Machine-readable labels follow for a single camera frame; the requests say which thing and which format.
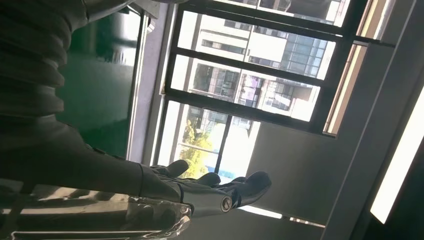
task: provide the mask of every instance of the green wall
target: green wall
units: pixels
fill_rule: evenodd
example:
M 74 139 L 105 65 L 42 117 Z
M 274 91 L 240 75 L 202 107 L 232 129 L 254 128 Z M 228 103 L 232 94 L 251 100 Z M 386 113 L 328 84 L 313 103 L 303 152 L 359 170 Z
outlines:
M 77 128 L 85 142 L 125 156 L 140 17 L 121 11 L 72 35 L 65 85 L 57 90 L 64 112 L 57 119 Z

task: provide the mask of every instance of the window frame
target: window frame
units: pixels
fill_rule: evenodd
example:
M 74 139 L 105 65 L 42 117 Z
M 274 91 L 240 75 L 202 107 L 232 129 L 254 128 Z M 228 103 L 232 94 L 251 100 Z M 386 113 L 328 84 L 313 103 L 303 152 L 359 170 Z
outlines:
M 222 1 L 214 0 L 191 0 L 179 4 L 176 11 L 173 37 L 171 41 L 170 54 L 168 59 L 168 67 L 165 74 L 165 82 L 162 89 L 164 94 L 164 106 L 162 118 L 159 124 L 158 140 L 162 139 L 163 126 L 166 118 L 166 111 L 169 101 L 190 105 L 202 109 L 212 110 L 227 115 L 227 123 L 225 125 L 224 136 L 222 138 L 215 172 L 219 172 L 222 153 L 230 126 L 232 125 L 233 116 L 237 118 L 247 119 L 249 121 L 267 122 L 277 124 L 317 135 L 334 138 L 323 132 L 327 116 L 330 112 L 331 105 L 336 95 L 345 63 L 348 59 L 353 44 L 367 46 L 368 44 L 387 45 L 379 40 L 357 36 L 357 29 L 360 25 L 363 13 L 367 6 L 368 0 L 357 0 L 351 2 L 348 6 L 346 15 L 341 27 L 316 22 L 304 18 L 296 18 L 278 13 L 263 11 L 259 9 L 239 6 Z M 230 59 L 209 53 L 199 52 L 191 49 L 178 47 L 180 29 L 184 12 L 193 12 L 199 15 L 208 15 L 225 19 L 232 22 L 251 25 L 250 31 L 255 32 L 256 27 L 268 28 L 275 31 L 286 33 L 285 38 L 290 34 L 297 34 L 304 37 L 315 38 L 335 42 L 335 48 L 328 66 L 328 71 L 324 80 L 317 79 L 306 75 L 300 75 L 281 69 L 261 66 L 255 63 Z M 321 42 L 316 46 L 321 49 Z M 267 112 L 261 109 L 252 108 L 228 102 L 221 99 L 211 98 L 205 95 L 199 95 L 183 90 L 171 88 L 172 76 L 174 72 L 175 61 L 178 55 L 199 59 L 203 61 L 218 63 L 235 68 L 245 69 L 248 71 L 258 72 L 261 74 L 272 75 L 281 79 L 288 79 L 300 84 L 308 84 L 320 87 L 320 91 L 312 112 L 310 121 L 303 121 L 290 116 L 279 115 Z M 158 158 L 155 157 L 153 163 L 157 163 Z

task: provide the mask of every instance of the reflective surface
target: reflective surface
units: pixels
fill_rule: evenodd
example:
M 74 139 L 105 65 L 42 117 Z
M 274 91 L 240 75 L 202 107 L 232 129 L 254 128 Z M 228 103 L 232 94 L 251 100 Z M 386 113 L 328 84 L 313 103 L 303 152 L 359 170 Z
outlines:
M 191 209 L 184 204 L 49 185 L 19 194 L 18 184 L 0 179 L 0 226 L 21 207 L 16 227 L 9 229 L 18 239 L 167 238 L 190 222 Z M 23 204 L 15 204 L 17 198 Z
M 111 155 L 126 155 L 140 19 L 123 9 L 76 30 L 60 69 L 64 112 L 57 119 Z

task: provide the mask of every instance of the window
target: window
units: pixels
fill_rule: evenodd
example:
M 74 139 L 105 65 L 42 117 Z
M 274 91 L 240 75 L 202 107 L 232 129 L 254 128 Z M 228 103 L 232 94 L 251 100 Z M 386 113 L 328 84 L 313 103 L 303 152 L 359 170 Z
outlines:
M 268 36 L 273 36 L 273 37 L 282 38 L 282 39 L 287 38 L 287 32 L 278 31 L 278 30 L 274 30 L 274 29 L 270 29 L 270 28 L 262 27 L 262 26 L 255 27 L 254 32 L 258 34 L 265 34 Z
M 245 54 L 246 52 L 246 49 L 243 47 L 228 45 L 225 43 L 219 43 L 219 42 L 209 41 L 205 39 L 201 42 L 201 44 L 202 46 L 205 46 L 205 47 L 220 49 L 220 50 L 235 53 L 235 54 Z
M 348 6 L 346 0 L 180 4 L 163 88 L 161 128 L 173 134 L 162 138 L 159 158 L 186 158 L 192 177 L 213 171 L 225 183 L 246 173 L 261 122 L 324 135 L 349 56 L 340 46 L 372 42 L 349 32 L 365 4 L 347 14 Z
M 238 22 L 238 21 L 225 20 L 224 26 L 234 28 L 234 29 L 240 29 L 244 31 L 252 30 L 252 25 Z
M 274 108 L 288 111 L 292 103 L 293 90 L 293 86 L 272 82 L 266 90 L 266 104 Z
M 254 63 L 254 64 L 259 64 L 259 65 L 264 65 L 264 66 L 276 68 L 276 69 L 278 69 L 280 67 L 280 63 L 277 62 L 277 61 L 263 59 L 263 58 L 255 57 L 255 56 L 249 57 L 249 62 Z
M 238 79 L 238 72 L 199 63 L 192 92 L 206 96 L 212 93 L 218 99 L 231 100 L 235 95 Z

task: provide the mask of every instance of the green foliage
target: green foliage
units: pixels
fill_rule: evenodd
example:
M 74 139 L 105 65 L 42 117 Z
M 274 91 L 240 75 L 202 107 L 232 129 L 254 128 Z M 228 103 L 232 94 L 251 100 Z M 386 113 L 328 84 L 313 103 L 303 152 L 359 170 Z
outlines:
M 183 143 L 194 145 L 204 149 L 210 149 L 212 144 L 208 141 L 209 134 L 207 133 L 195 133 L 191 122 L 187 121 L 185 126 L 184 134 L 182 136 Z M 202 175 L 208 172 L 205 167 L 203 159 L 207 158 L 208 153 L 192 147 L 184 147 L 179 155 L 180 159 L 185 160 L 188 163 L 188 170 L 185 171 L 180 177 L 181 178 L 200 178 Z

